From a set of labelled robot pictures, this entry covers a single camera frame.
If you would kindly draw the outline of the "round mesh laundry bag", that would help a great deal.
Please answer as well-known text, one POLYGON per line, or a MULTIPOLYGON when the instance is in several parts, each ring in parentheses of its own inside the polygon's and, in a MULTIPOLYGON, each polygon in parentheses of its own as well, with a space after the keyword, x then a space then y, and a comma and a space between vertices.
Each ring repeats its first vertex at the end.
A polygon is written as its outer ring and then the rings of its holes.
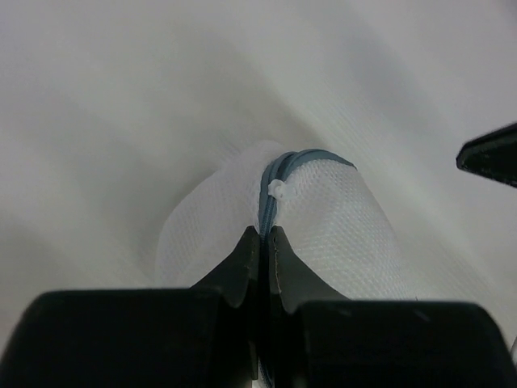
POLYGON ((350 298, 416 299, 395 233, 356 167, 327 150, 262 141, 231 158, 172 211, 158 240, 161 286, 191 286, 244 230, 281 227, 295 254, 350 298))

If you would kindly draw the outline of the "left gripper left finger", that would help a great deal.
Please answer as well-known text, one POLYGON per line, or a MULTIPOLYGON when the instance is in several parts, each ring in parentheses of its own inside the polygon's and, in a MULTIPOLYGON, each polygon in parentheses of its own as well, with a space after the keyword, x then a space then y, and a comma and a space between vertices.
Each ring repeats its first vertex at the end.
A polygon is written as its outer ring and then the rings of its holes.
POLYGON ((7 345, 10 387, 249 387, 260 239, 187 289, 43 293, 7 345))

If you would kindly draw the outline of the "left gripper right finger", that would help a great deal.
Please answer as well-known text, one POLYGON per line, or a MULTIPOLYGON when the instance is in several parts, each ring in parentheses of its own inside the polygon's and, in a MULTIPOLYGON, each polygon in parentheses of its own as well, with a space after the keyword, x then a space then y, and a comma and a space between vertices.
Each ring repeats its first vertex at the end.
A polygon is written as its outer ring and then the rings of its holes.
POLYGON ((275 387, 512 387, 498 325, 468 302, 352 300, 294 253, 268 249, 264 366, 275 387))

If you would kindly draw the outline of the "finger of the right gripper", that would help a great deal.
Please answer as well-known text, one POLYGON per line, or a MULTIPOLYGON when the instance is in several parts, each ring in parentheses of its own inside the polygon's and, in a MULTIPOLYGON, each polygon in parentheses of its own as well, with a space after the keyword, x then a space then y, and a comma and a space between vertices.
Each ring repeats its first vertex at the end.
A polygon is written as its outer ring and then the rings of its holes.
POLYGON ((456 167, 473 175, 516 186, 516 123, 463 144, 456 167))

